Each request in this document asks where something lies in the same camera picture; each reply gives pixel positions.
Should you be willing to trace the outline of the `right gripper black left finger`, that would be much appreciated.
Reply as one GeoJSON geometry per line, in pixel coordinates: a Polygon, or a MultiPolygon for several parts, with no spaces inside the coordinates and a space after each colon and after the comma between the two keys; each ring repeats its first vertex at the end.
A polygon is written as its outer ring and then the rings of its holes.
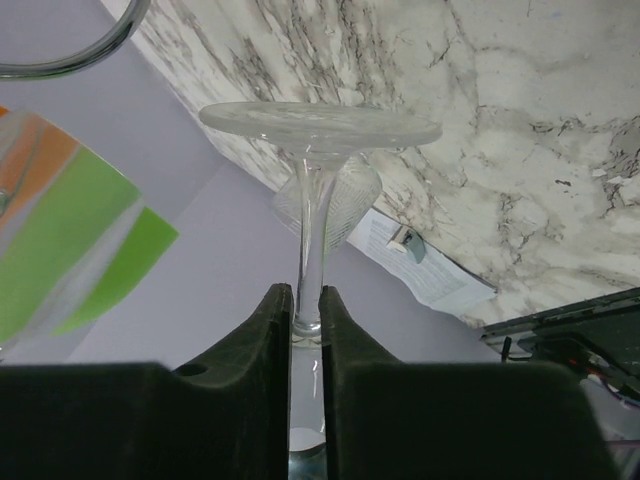
{"type": "Polygon", "coordinates": [[[236,329],[175,368],[6,366],[5,479],[283,479],[293,295],[275,284],[236,329]]]}

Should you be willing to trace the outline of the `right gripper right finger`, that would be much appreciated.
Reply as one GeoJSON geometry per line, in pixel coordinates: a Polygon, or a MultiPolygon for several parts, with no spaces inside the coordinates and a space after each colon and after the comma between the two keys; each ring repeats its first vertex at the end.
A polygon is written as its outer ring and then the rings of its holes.
{"type": "Polygon", "coordinates": [[[332,479],[615,479],[576,378],[551,363],[405,363],[325,287],[332,479]]]}

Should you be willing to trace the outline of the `clear wine glass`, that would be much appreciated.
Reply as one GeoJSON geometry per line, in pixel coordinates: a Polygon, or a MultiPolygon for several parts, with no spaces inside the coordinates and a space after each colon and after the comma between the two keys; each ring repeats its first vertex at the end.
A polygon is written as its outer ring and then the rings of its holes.
{"type": "MultiPolygon", "coordinates": [[[[325,253],[344,244],[349,235],[374,205],[383,189],[377,170],[367,156],[351,157],[340,170],[329,203],[325,235],[325,253]]],[[[297,177],[292,174],[274,195],[271,209],[280,222],[300,237],[301,199],[297,177]]]]}
{"type": "Polygon", "coordinates": [[[426,366],[399,361],[324,284],[327,219],[347,161],[371,149],[436,141],[439,125],[378,109],[284,102],[213,104],[207,126],[261,139],[292,156],[300,198],[300,258],[291,326],[288,474],[295,479],[420,479],[439,474],[420,445],[416,410],[426,366]]]}
{"type": "Polygon", "coordinates": [[[139,189],[81,144],[49,185],[1,227],[3,354],[70,318],[144,207],[139,189]]]}

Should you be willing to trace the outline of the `green plastic wine glass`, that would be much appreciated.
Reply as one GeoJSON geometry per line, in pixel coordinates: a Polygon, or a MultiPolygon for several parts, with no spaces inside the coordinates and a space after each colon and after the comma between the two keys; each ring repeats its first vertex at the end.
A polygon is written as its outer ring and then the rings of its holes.
{"type": "Polygon", "coordinates": [[[177,239],[87,148],[12,151],[1,169],[1,345],[66,333],[122,300],[177,239]]]}

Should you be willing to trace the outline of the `clear wine glass front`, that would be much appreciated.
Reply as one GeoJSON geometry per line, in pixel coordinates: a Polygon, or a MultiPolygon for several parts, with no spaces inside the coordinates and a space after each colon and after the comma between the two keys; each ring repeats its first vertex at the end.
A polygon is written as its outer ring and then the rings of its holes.
{"type": "Polygon", "coordinates": [[[420,479],[439,474],[420,445],[416,410],[426,366],[399,361],[324,284],[327,219],[347,161],[371,149],[436,141],[439,125],[378,109],[284,102],[213,104],[207,126],[261,139],[292,156],[300,198],[300,258],[291,326],[288,474],[295,479],[420,479]]]}

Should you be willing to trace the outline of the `orange plastic wine glass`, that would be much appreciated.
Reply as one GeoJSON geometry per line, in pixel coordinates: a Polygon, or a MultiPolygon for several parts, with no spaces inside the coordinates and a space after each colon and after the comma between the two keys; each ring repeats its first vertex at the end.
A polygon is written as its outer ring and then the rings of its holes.
{"type": "Polygon", "coordinates": [[[33,112],[1,107],[1,227],[49,185],[80,146],[33,112]]]}

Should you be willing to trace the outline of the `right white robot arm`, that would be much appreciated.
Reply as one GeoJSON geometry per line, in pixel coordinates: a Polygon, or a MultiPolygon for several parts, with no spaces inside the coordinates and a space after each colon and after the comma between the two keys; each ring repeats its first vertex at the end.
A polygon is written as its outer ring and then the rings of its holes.
{"type": "Polygon", "coordinates": [[[321,297],[326,436],[293,451],[292,292],[156,363],[1,371],[5,479],[635,479],[639,415],[551,363],[405,363],[321,297]]]}

